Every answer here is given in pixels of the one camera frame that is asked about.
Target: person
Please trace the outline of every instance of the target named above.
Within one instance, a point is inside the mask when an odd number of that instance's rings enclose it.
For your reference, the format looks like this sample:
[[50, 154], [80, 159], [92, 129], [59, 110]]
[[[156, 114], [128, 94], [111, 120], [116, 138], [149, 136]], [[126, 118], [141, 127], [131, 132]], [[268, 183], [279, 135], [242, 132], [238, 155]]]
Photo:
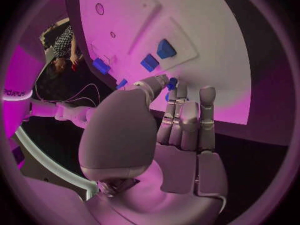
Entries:
[[55, 73], [61, 74], [66, 69], [67, 60], [70, 60], [73, 70], [78, 66], [79, 60], [83, 56], [77, 48], [76, 38], [70, 25], [56, 38], [53, 45], [53, 52], [55, 60], [52, 64], [54, 65]]

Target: circular hole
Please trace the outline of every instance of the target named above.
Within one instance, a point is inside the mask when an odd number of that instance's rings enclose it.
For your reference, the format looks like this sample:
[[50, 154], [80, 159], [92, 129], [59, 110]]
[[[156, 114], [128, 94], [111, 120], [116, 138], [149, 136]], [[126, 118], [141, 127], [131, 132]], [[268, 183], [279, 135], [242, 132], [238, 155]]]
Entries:
[[115, 38], [115, 37], [116, 37], [116, 34], [115, 34], [113, 31], [111, 31], [111, 32], [110, 32], [110, 36], [111, 36], [112, 38]]
[[104, 7], [101, 3], [97, 3], [96, 4], [96, 12], [99, 14], [99, 15], [103, 15], [104, 14]]

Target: blue object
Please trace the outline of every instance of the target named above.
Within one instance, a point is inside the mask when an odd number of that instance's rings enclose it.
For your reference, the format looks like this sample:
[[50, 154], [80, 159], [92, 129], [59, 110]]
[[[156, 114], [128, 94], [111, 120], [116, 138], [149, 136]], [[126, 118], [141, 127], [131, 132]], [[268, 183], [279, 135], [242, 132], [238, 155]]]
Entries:
[[175, 49], [166, 39], [159, 42], [156, 53], [161, 59], [170, 58], [177, 54]]
[[166, 101], [169, 101], [169, 92], [166, 94], [165, 100], [166, 100]]
[[166, 85], [169, 91], [174, 90], [176, 88], [178, 80], [175, 77], [171, 77], [169, 83]]
[[152, 72], [160, 63], [151, 54], [148, 54], [140, 64], [149, 72]]
[[120, 89], [122, 87], [124, 87], [127, 83], [127, 80], [126, 79], [123, 79], [118, 86], [116, 86], [116, 89]]
[[109, 70], [111, 69], [111, 67], [106, 65], [104, 63], [104, 61], [102, 61], [100, 58], [96, 58], [92, 62], [92, 65], [104, 75], [107, 74], [109, 72]]

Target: patterned shirt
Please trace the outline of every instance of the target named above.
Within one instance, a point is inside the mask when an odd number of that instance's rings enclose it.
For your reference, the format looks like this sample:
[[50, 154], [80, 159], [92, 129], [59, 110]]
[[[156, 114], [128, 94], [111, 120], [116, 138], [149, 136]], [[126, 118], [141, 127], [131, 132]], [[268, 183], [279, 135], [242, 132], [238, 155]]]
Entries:
[[[73, 31], [69, 25], [65, 31], [56, 38], [53, 45], [54, 55], [58, 58], [70, 59], [71, 56], [71, 44], [73, 39]], [[80, 51], [76, 49], [76, 54], [80, 56]]]

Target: red object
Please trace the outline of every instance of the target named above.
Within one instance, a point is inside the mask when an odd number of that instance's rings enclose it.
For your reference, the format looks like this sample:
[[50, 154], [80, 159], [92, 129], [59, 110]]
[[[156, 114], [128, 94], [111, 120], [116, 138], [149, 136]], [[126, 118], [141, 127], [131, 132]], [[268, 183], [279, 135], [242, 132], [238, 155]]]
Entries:
[[76, 64], [72, 64], [71, 69], [72, 69], [74, 72], [76, 72], [76, 71], [77, 71], [77, 65], [76, 65]]

